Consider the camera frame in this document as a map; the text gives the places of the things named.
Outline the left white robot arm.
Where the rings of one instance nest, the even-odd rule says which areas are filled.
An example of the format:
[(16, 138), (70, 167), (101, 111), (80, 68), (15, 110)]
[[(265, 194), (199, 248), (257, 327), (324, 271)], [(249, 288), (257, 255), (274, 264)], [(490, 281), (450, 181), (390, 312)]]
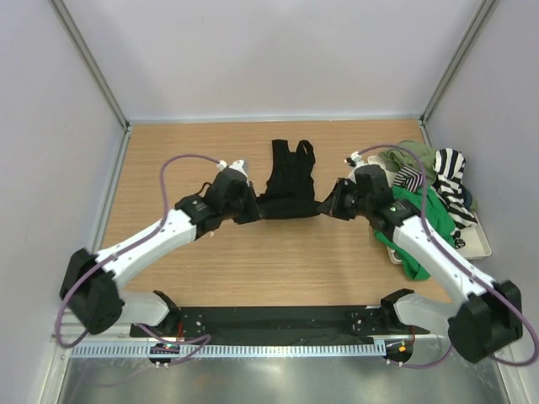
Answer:
[(89, 334), (131, 323), (170, 336), (179, 325), (179, 308), (162, 292), (131, 292), (125, 290), (126, 284), (159, 258), (212, 233), (223, 221), (244, 223), (259, 217), (247, 163), (222, 164), (204, 195), (182, 198), (165, 218), (113, 247), (97, 253), (76, 251), (61, 297)]

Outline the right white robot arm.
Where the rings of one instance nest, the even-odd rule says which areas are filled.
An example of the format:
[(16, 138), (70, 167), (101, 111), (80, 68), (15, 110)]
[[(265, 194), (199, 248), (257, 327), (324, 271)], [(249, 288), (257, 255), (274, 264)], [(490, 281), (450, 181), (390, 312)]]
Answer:
[(411, 325), (444, 336), (471, 363), (520, 339), (519, 288), (480, 271), (422, 220), (414, 204), (396, 199), (380, 166), (359, 162), (351, 167), (322, 202), (321, 212), (344, 221), (365, 217), (424, 267), (451, 299), (440, 303), (406, 292), (380, 311), (382, 328), (398, 333)]

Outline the olive green tank top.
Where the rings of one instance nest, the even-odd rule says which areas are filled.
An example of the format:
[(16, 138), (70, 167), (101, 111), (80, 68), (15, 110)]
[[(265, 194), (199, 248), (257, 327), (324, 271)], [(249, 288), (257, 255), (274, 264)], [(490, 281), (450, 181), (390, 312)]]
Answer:
[(477, 201), (463, 184), (466, 158), (461, 152), (451, 148), (435, 149), (417, 141), (401, 141), (398, 145), (411, 151), (419, 162), (408, 152), (392, 147), (378, 153), (389, 171), (399, 173), (407, 168), (420, 173), (423, 167), (427, 184), (445, 198), (444, 203), (458, 204), (459, 210), (477, 210)]

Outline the black white striped tank top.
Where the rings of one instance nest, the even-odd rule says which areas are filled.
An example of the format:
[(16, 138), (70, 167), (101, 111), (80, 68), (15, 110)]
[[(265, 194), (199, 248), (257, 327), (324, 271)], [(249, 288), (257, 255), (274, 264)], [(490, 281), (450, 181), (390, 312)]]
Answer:
[[(438, 199), (455, 224), (455, 230), (451, 235), (456, 249), (462, 249), (467, 245), (462, 231), (478, 225), (472, 209), (473, 197), (462, 182), (465, 166), (466, 158), (461, 152), (443, 148), (435, 152), (430, 168), (434, 174), (431, 188), (437, 193)], [(398, 164), (392, 184), (414, 194), (420, 193), (424, 180), (419, 164), (412, 157), (406, 157), (404, 162)]]

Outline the white plastic tray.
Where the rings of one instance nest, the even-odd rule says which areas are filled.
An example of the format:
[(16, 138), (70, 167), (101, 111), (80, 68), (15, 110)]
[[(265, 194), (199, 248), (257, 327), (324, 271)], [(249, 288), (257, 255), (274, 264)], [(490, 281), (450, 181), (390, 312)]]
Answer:
[[(369, 164), (380, 166), (386, 173), (389, 185), (392, 185), (396, 173), (389, 171), (386, 168), (385, 162), (378, 156), (370, 156), (367, 158)], [(466, 227), (459, 230), (460, 236), (456, 239), (455, 245), (460, 245), (456, 250), (467, 260), (476, 260), (486, 258), (492, 254), (492, 249), (488, 244), (487, 237), (478, 223), (474, 227)]]

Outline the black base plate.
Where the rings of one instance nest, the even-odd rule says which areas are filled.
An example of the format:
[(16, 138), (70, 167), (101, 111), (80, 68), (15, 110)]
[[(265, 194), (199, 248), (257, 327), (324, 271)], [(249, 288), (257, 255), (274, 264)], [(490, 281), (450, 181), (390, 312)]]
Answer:
[(375, 336), (427, 335), (381, 306), (184, 307), (169, 337), (211, 336), (211, 345), (334, 346)]

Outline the aluminium front rail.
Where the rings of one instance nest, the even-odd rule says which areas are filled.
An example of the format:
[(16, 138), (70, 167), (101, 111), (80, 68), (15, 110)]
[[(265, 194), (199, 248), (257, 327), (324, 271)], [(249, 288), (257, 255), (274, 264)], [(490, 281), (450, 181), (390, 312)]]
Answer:
[[(129, 323), (115, 323), (112, 327), (99, 334), (88, 333), (84, 340), (112, 340), (115, 338), (128, 338), (131, 330)], [(65, 343), (71, 343), (86, 331), (84, 325), (77, 319), (70, 309), (64, 311), (61, 319), (60, 336)]]

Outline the right aluminium frame post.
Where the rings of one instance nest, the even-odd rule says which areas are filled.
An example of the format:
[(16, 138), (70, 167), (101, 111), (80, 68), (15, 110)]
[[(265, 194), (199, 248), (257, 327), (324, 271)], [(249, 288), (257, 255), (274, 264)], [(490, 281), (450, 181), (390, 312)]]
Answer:
[(440, 101), (450, 87), (456, 74), (462, 67), (468, 54), (471, 52), (474, 43), (478, 39), (482, 29), (488, 22), (490, 16), (499, 4), (498, 0), (482, 0), (479, 3), (477, 11), (472, 16), (470, 23), (467, 25), (464, 34), (459, 41), (456, 50), (449, 60), (446, 69), (444, 70), (439, 82), (435, 87), (430, 100), (426, 104), (424, 112), (420, 115), (419, 122), (422, 128), (426, 128), (430, 118), (433, 116)]

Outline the aluminium frame post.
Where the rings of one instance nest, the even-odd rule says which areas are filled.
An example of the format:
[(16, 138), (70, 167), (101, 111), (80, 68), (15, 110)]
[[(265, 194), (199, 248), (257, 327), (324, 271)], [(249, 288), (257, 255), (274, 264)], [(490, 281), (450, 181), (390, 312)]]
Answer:
[(479, 3), (477, 11), (472, 16), (470, 23), (467, 25), (464, 34), (459, 41), (456, 50), (449, 60), (446, 69), (444, 70), (439, 82), (435, 87), (430, 100), (426, 104), (424, 112), (420, 115), (419, 122), (422, 128), (426, 128), (430, 118), (433, 116), (440, 101), (450, 87), (456, 74), (462, 67), (468, 54), (471, 52), (474, 43), (478, 39), (482, 29), (488, 22), (490, 16), (499, 4), (498, 0), (482, 0)]
[(128, 131), (130, 129), (130, 122), (126, 118), (120, 104), (113, 94), (112, 89), (104, 77), (99, 64), (96, 62), (92, 51), (88, 47), (86, 40), (83, 38), (83, 34), (78, 28), (77, 23), (67, 5), (62, 0), (50, 0), (49, 4), (60, 20), (62, 27), (67, 32), (67, 36), (73, 43), (77, 53), (80, 55), (90, 77), (95, 82), (105, 102), (108, 104), (114, 117), (119, 122), (120, 127), (123, 129), (123, 131)]

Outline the left aluminium frame post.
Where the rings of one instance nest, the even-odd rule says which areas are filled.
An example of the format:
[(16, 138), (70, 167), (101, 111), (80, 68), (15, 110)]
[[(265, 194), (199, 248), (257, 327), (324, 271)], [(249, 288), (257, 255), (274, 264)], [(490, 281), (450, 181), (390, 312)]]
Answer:
[(80, 55), (90, 77), (95, 82), (105, 102), (108, 104), (114, 117), (119, 122), (120, 127), (123, 129), (123, 131), (128, 131), (130, 129), (130, 122), (126, 118), (120, 104), (113, 94), (112, 89), (104, 77), (99, 64), (96, 62), (92, 51), (88, 47), (86, 40), (83, 38), (83, 34), (78, 28), (77, 23), (67, 5), (62, 0), (50, 0), (49, 4), (60, 20), (62, 27), (67, 32), (67, 36), (73, 43), (77, 53)]

